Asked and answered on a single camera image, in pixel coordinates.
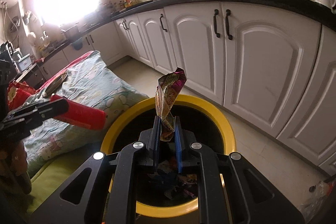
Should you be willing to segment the left hand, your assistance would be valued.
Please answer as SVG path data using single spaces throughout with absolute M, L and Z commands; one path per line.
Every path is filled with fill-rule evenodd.
M 27 153 L 22 141 L 1 149 L 1 180 L 13 193 L 29 194 L 31 182 L 27 173 Z

